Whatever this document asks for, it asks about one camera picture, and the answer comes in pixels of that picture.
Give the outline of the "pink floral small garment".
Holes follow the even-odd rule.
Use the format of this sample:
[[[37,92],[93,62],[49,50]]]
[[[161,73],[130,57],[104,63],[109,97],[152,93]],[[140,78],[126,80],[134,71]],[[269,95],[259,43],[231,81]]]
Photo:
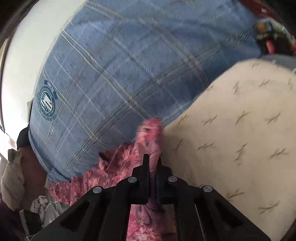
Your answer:
[[[73,205],[94,186],[109,188],[130,177],[133,168],[142,164],[143,155],[149,154],[149,171],[156,172],[161,155],[162,124],[155,118],[144,121],[137,130],[133,144],[99,153],[98,165],[81,177],[69,182],[49,185],[49,193],[56,200]],[[129,216],[127,240],[177,240],[174,209],[161,206],[152,197],[146,205],[132,205]]]

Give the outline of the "grey striped bedsheet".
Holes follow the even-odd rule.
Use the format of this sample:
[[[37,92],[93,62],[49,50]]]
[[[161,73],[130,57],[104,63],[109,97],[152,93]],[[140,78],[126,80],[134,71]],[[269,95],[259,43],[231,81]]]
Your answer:
[[[42,227],[48,226],[69,208],[70,202],[62,197],[60,183],[34,185],[30,211],[38,214]]]

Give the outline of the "dark brown wooden headboard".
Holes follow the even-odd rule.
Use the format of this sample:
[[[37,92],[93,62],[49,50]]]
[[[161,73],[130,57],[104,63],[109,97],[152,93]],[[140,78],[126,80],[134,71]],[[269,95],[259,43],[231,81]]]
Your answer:
[[[31,147],[28,126],[19,133],[16,145],[17,151],[22,155],[21,166],[25,178],[25,195],[21,209],[30,211],[32,202],[39,196],[46,194],[47,173]]]

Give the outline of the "cream leaf-print cushion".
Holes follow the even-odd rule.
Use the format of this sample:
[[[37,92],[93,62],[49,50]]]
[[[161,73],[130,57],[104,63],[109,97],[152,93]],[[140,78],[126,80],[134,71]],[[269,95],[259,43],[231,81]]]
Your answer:
[[[295,224],[295,70],[242,61],[164,129],[162,160],[211,185],[272,240]]]

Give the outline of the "beige crumpled cloth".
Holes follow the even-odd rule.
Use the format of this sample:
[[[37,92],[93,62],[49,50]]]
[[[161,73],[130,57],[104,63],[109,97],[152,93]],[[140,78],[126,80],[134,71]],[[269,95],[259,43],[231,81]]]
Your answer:
[[[22,154],[8,150],[8,159],[1,160],[1,196],[2,201],[12,211],[21,207],[25,195],[25,178],[22,172]]]

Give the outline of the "blue plaid pillow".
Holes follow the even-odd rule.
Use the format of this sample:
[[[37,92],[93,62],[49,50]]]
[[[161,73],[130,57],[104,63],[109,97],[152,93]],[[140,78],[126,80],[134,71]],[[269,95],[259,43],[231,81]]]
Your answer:
[[[41,69],[29,139],[50,182],[96,166],[148,118],[167,125],[261,54],[240,1],[86,1]]]

